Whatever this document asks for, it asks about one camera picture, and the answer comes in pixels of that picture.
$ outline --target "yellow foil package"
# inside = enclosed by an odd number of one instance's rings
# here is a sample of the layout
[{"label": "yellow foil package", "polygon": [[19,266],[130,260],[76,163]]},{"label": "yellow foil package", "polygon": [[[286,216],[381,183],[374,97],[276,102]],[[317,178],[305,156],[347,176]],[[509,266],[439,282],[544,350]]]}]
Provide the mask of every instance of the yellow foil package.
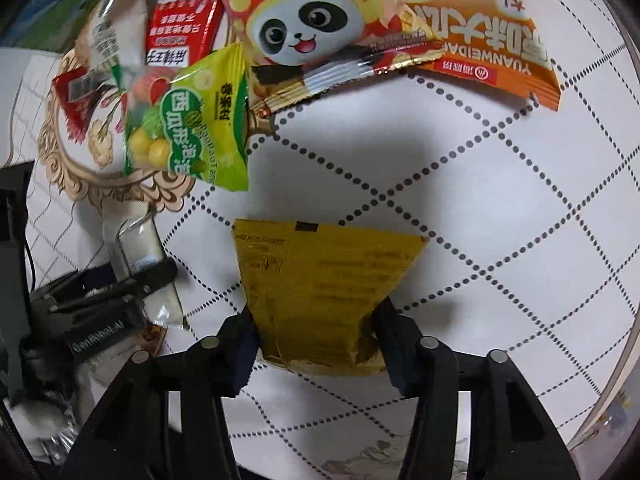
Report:
[{"label": "yellow foil package", "polygon": [[247,83],[239,44],[183,70],[144,67],[127,88],[125,173],[188,174],[230,191],[248,189]]},{"label": "yellow foil package", "polygon": [[322,375],[371,375],[385,368],[370,315],[426,238],[238,219],[234,241],[267,361]]}]

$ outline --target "red snack package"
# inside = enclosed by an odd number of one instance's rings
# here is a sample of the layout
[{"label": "red snack package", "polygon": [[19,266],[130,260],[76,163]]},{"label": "red snack package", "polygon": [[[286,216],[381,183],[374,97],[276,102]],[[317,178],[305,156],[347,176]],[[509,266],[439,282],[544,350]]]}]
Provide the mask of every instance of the red snack package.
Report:
[{"label": "red snack package", "polygon": [[146,63],[185,68],[211,52],[220,0],[158,0],[146,39]]},{"label": "red snack package", "polygon": [[402,0],[446,42],[423,68],[473,79],[558,110],[560,87],[522,0]]},{"label": "red snack package", "polygon": [[98,91],[101,84],[102,79],[97,72],[87,73],[82,66],[53,79],[53,88],[65,111],[69,139],[84,141],[91,113],[104,94]]},{"label": "red snack package", "polygon": [[397,0],[223,0],[249,61],[258,116],[338,84],[439,58],[444,47]]}]

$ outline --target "orange snack bag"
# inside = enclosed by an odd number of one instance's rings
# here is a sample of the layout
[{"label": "orange snack bag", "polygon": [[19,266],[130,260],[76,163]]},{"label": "orange snack bag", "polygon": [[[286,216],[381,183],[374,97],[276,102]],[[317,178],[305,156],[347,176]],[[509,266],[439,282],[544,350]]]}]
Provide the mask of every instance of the orange snack bag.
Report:
[{"label": "orange snack bag", "polygon": [[529,97],[557,111],[560,88],[551,60],[522,0],[401,0],[446,43],[422,68],[473,79]]}]

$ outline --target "panda cartoon character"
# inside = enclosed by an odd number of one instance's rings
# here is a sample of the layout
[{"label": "panda cartoon character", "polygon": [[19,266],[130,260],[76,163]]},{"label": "panda cartoon character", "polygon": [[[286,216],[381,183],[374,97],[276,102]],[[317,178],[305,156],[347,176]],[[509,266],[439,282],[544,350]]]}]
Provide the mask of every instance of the panda cartoon character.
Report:
[{"label": "panda cartoon character", "polygon": [[254,68],[262,84],[301,75],[369,36],[381,26],[383,6],[381,0],[225,1],[235,30],[267,60]]}]

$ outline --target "screw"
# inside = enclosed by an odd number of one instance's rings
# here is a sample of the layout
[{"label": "screw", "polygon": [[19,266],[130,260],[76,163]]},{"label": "screw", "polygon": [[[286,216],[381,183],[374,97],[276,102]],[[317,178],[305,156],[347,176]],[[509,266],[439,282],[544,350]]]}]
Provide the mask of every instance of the screw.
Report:
[{"label": "screw", "polygon": [[131,356],[131,360],[137,365],[146,362],[147,359],[149,359],[149,352],[146,350],[138,350]]},{"label": "screw", "polygon": [[489,352],[489,357],[495,361],[496,363],[505,363],[507,362],[507,354],[505,354],[502,350],[491,350]]},{"label": "screw", "polygon": [[439,344],[438,340],[430,335],[420,338],[420,346],[429,350],[437,348]]},{"label": "screw", "polygon": [[211,350],[220,344],[220,339],[218,339],[214,335],[207,336],[200,342],[200,346],[206,348],[207,350]]}]

